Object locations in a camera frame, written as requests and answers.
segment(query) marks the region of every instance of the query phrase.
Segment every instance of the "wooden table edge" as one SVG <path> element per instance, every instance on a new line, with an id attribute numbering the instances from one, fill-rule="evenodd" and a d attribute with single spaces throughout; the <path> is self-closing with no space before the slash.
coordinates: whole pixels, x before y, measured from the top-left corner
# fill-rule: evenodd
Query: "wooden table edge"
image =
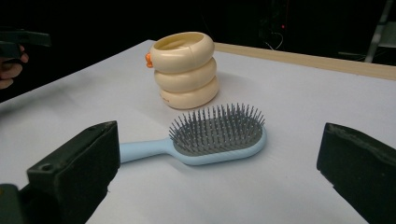
<path id="1" fill-rule="evenodd" d="M 294 63 L 337 72 L 344 72 L 367 77 L 378 77 L 388 80 L 396 80 L 396 66 L 391 65 L 355 62 L 223 43 L 215 43 L 215 50 L 282 63 Z"/>

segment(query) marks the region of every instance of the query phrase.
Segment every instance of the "hairbrush head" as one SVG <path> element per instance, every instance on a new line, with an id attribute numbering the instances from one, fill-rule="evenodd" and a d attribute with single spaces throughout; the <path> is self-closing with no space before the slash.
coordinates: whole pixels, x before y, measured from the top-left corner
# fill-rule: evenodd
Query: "hairbrush head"
<path id="1" fill-rule="evenodd" d="M 162 140 L 120 144 L 121 162 L 167 153 L 189 165 L 230 161 L 263 149 L 266 131 L 254 106 L 218 105 L 175 119 Z"/>

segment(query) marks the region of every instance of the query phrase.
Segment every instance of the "human hand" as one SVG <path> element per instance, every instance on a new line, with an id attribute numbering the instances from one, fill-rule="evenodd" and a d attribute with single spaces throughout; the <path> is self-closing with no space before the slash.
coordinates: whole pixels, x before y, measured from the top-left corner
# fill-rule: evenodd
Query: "human hand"
<path id="1" fill-rule="evenodd" d="M 29 56 L 24 52 L 24 47 L 20 46 L 22 56 L 20 60 L 22 63 L 29 61 Z M 0 90 L 9 87 L 13 82 L 13 78 L 17 77 L 22 71 L 22 65 L 20 63 L 7 63 L 11 60 L 10 58 L 0 57 Z"/>

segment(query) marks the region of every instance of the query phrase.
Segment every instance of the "black tool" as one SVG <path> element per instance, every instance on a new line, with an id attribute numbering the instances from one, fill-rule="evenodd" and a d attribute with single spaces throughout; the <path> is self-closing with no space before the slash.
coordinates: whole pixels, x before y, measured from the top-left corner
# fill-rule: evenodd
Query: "black tool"
<path id="1" fill-rule="evenodd" d="M 396 223 L 396 149 L 326 123 L 317 168 L 369 223 Z"/>
<path id="2" fill-rule="evenodd" d="M 117 122 L 91 126 L 28 169 L 23 189 L 0 185 L 0 223 L 86 223 L 119 168 Z"/>
<path id="3" fill-rule="evenodd" d="M 0 27 L 0 57 L 20 58 L 20 44 L 50 47 L 51 39 L 50 35 L 45 33 Z"/>

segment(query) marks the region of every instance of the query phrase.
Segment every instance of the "dark background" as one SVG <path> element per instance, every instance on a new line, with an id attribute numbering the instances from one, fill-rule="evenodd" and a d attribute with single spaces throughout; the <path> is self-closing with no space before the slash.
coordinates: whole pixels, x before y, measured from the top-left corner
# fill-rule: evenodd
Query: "dark background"
<path id="1" fill-rule="evenodd" d="M 215 42 L 363 61 L 384 4 L 385 0 L 264 0 L 138 6 L 121 0 L 0 0 L 0 26 L 48 33 L 52 40 L 50 48 L 24 45 L 30 61 L 14 84 L 0 90 L 0 102 L 147 39 L 186 31 L 206 33 Z M 394 50 L 378 52 L 374 63 L 395 65 Z"/>

